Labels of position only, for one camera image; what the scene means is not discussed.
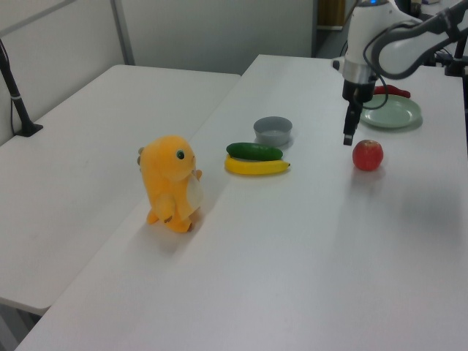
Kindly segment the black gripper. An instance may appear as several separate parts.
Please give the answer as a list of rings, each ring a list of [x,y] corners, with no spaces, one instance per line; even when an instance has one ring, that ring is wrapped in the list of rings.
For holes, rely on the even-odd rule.
[[[371,101],[374,96],[375,81],[370,83],[353,83],[348,80],[344,80],[342,97],[349,102],[347,108],[343,135],[343,144],[345,146],[351,146],[355,131],[358,127],[362,108],[366,102]]]

